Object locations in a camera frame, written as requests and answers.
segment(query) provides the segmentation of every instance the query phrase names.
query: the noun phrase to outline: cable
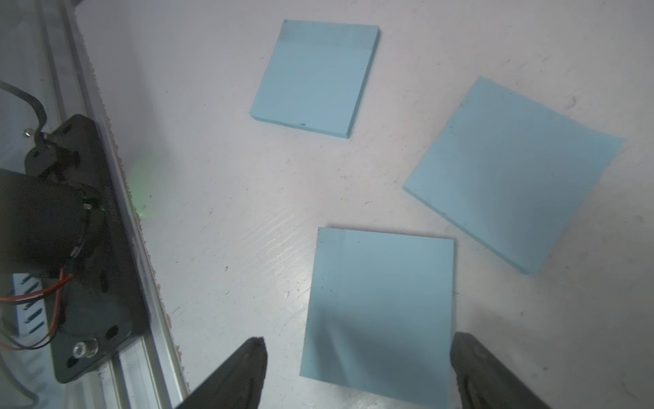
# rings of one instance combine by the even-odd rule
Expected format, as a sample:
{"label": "cable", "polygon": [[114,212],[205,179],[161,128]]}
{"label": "cable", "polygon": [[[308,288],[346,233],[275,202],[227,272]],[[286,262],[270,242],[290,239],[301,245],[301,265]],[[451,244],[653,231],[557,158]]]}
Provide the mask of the cable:
{"label": "cable", "polygon": [[26,349],[28,351],[33,351],[33,350],[41,349],[43,347],[46,347],[46,346],[50,345],[50,342],[52,342],[52,340],[54,339],[54,336],[57,335],[57,331],[59,331],[59,325],[57,325],[57,327],[55,327],[54,331],[52,332],[52,335],[50,335],[50,339],[47,342],[45,342],[44,344],[41,344],[39,346],[25,346],[25,345],[21,344],[20,342],[16,341],[14,338],[12,338],[12,336],[7,334],[7,332],[5,330],[3,330],[3,329],[0,329],[0,334],[2,334],[9,342],[14,344],[20,350]]}
{"label": "cable", "polygon": [[48,116],[45,113],[45,108],[43,104],[35,97],[27,92],[17,88],[11,84],[7,84],[5,81],[0,80],[0,89],[7,91],[8,93],[19,97],[23,101],[27,102],[29,106],[32,107],[34,113],[39,119],[39,126],[34,131],[34,144],[37,146],[37,149],[41,152],[44,152],[48,147],[46,146],[45,138],[43,137],[42,129],[45,126],[45,122],[48,120]]}
{"label": "cable", "polygon": [[30,302],[36,302],[36,301],[42,300],[42,299],[46,298],[46,296],[48,296],[50,294],[52,294],[52,293],[39,295],[38,297],[34,297],[34,298],[28,298],[27,300],[19,300],[19,301],[13,301],[13,302],[0,302],[0,306],[7,306],[7,305],[9,305],[9,306],[19,306],[19,305],[22,305],[22,304],[29,304]]}
{"label": "cable", "polygon": [[58,290],[62,285],[66,284],[68,281],[72,280],[73,277],[74,277],[73,274],[69,274],[66,278],[64,278],[63,275],[60,274],[59,281],[57,281],[55,284],[49,286],[46,289],[34,291],[33,293],[23,294],[23,295],[0,296],[0,303],[14,304],[17,301],[23,301],[23,300],[32,301],[33,297],[36,297],[36,296],[39,296],[39,295],[42,295],[42,294],[45,295],[45,294],[51,293],[52,291]]}
{"label": "cable", "polygon": [[5,374],[7,379],[9,379],[9,382],[18,389],[18,391],[23,395],[24,397],[28,398],[29,400],[32,401],[32,403],[23,405],[23,406],[0,406],[0,409],[33,409],[37,407],[39,404],[39,396],[30,391],[28,388],[25,387],[22,383],[20,383],[19,380],[16,379],[16,376],[14,376],[13,373],[9,370],[9,367],[7,366],[7,363],[5,362],[5,359],[2,357],[2,354],[0,354],[0,370]]}
{"label": "cable", "polygon": [[[60,270],[60,273],[59,273],[59,282],[64,280],[63,275],[64,275],[64,272],[63,272],[63,267],[62,267],[61,270]],[[50,339],[52,339],[52,337],[54,337],[54,335],[55,335],[55,327],[57,326],[57,322],[58,322],[58,319],[59,319],[60,302],[61,302],[61,288],[58,288],[57,289],[57,294],[54,297],[54,308],[52,309],[52,322],[50,322],[50,328],[48,329],[48,333],[45,334],[45,336],[43,338],[41,338],[38,342],[35,342],[34,344],[32,344],[30,346],[27,346],[27,347],[25,347],[25,346],[12,347],[12,346],[8,346],[8,345],[5,345],[5,344],[0,344],[0,347],[3,348],[3,349],[8,349],[10,351],[22,351],[24,349],[36,349],[37,346],[39,346],[39,344],[41,342],[46,340],[46,338],[51,337]]]}

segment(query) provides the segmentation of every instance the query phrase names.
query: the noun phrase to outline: blue square pad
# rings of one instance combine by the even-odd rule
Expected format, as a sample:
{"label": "blue square pad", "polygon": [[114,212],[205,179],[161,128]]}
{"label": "blue square pad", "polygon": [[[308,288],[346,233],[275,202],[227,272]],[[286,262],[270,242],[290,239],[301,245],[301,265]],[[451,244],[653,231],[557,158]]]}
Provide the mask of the blue square pad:
{"label": "blue square pad", "polygon": [[454,241],[318,231],[300,375],[445,408]]}
{"label": "blue square pad", "polygon": [[533,274],[621,143],[480,78],[404,189]]}
{"label": "blue square pad", "polygon": [[284,20],[250,115],[348,138],[378,26]]}

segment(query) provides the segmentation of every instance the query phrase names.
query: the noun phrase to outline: red wire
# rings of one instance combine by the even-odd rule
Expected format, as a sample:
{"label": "red wire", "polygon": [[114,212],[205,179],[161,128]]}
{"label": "red wire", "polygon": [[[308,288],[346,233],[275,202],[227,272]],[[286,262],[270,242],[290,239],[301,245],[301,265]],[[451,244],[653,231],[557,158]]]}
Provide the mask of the red wire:
{"label": "red wire", "polygon": [[32,298],[35,296],[39,296],[42,294],[48,294],[51,293],[52,291],[55,291],[56,289],[59,289],[62,285],[66,284],[68,281],[73,279],[73,275],[69,275],[66,278],[63,278],[63,267],[60,270],[59,274],[59,281],[57,281],[55,284],[49,286],[46,289],[43,290],[38,290],[34,291],[33,293],[29,294],[23,294],[23,295],[13,295],[13,296],[0,296],[0,302],[14,302],[14,301],[22,301],[22,300],[27,300],[28,298]]}
{"label": "red wire", "polygon": [[[61,282],[63,282],[63,283],[57,287],[57,294],[54,296],[54,308],[52,309],[52,321],[50,322],[50,328],[48,329],[48,333],[45,334],[45,336],[43,338],[41,338],[38,342],[35,342],[33,345],[29,346],[30,348],[34,348],[35,346],[39,345],[41,342],[48,339],[48,337],[50,335],[52,335],[52,332],[54,331],[54,327],[56,327],[56,325],[57,325],[57,320],[59,319],[59,307],[60,307],[60,301],[61,301],[61,288],[59,288],[59,287],[61,287],[63,284],[70,281],[71,278],[73,278],[72,274],[69,275],[68,277],[66,277],[65,279],[63,278],[63,267],[62,267],[61,270],[59,271],[59,281],[58,281],[58,283],[61,283]],[[25,350],[24,348],[12,347],[12,346],[5,345],[5,344],[0,344],[0,348],[9,349],[10,351],[23,351],[23,350]]]}

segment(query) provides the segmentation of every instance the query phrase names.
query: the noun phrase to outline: black wire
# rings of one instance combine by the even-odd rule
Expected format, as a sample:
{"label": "black wire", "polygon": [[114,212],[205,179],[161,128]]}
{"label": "black wire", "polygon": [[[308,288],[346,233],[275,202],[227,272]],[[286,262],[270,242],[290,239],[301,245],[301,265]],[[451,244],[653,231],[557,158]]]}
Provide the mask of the black wire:
{"label": "black wire", "polygon": [[0,370],[5,374],[7,379],[11,384],[18,389],[18,391],[26,398],[32,401],[32,403],[23,405],[23,406],[0,406],[0,409],[34,409],[39,404],[39,396],[26,388],[19,380],[16,379],[14,374],[11,373],[5,359],[0,354]]}
{"label": "black wire", "polygon": [[57,331],[59,331],[59,325],[54,327],[54,330],[52,331],[52,334],[50,334],[50,339],[45,344],[41,344],[41,345],[35,347],[35,346],[27,346],[27,345],[21,344],[20,342],[16,341],[14,338],[12,338],[11,335],[7,334],[7,332],[5,330],[0,328],[0,334],[2,334],[9,342],[14,344],[18,348],[29,349],[31,351],[33,351],[35,349],[41,349],[44,346],[47,346],[50,342],[52,342],[52,339],[54,338],[54,336],[57,335]]}
{"label": "black wire", "polygon": [[33,298],[26,298],[26,299],[24,299],[24,300],[18,300],[18,301],[0,301],[0,306],[19,306],[20,304],[29,304],[29,303],[32,302],[32,301],[39,301],[39,300],[42,300],[42,299],[44,299],[46,296],[48,296],[48,295],[50,295],[50,294],[54,294],[54,293],[56,293],[56,292],[57,292],[57,290],[52,291],[52,292],[50,292],[50,293],[41,294],[41,295],[36,296],[36,297],[33,297]]}
{"label": "black wire", "polygon": [[39,126],[34,131],[34,144],[36,144],[37,149],[39,151],[44,152],[48,147],[46,146],[45,138],[43,137],[43,133],[41,132],[41,130],[45,126],[45,122],[48,120],[48,116],[45,113],[45,108],[43,108],[43,104],[35,96],[32,96],[27,92],[11,84],[7,84],[3,80],[0,80],[0,89],[5,90],[16,97],[19,97],[23,101],[27,102],[29,106],[32,107],[34,113],[37,115],[37,118],[39,119]]}

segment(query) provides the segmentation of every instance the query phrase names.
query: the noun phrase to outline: hole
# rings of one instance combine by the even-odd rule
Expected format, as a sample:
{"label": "hole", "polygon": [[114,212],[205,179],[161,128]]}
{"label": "hole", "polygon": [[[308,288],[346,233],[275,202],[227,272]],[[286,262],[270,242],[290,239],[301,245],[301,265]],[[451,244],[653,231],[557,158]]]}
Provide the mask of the hole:
{"label": "hole", "polygon": [[43,325],[45,325],[45,324],[43,323],[43,321],[41,321],[41,323],[39,323],[36,327],[29,330],[28,334],[33,334],[37,329],[43,327]]}
{"label": "hole", "polygon": [[100,273],[100,291],[106,293],[109,291],[109,280],[107,279],[107,273],[104,270]]}
{"label": "hole", "polygon": [[105,338],[110,340],[111,338],[114,338],[118,334],[118,325],[114,325],[110,329],[107,330],[107,333],[105,334]]}
{"label": "hole", "polygon": [[39,308],[38,310],[36,310],[36,312],[34,314],[27,317],[27,319],[25,320],[25,324],[29,324],[30,322],[34,321],[34,318],[38,317],[39,314],[42,313],[42,312],[43,312],[42,308]]}
{"label": "hole", "polygon": [[31,286],[30,288],[28,288],[27,291],[24,292],[23,294],[29,294],[29,293],[31,293],[32,291],[34,291],[35,289],[37,289],[38,286],[39,286],[39,282],[37,281],[36,283],[32,284],[32,286]]}
{"label": "hole", "polygon": [[23,311],[27,311],[27,310],[29,310],[29,308],[32,307],[32,306],[33,306],[34,304],[36,304],[37,302],[39,302],[39,300],[34,300],[34,301],[32,301],[32,302],[26,304],[26,305],[23,307]]}

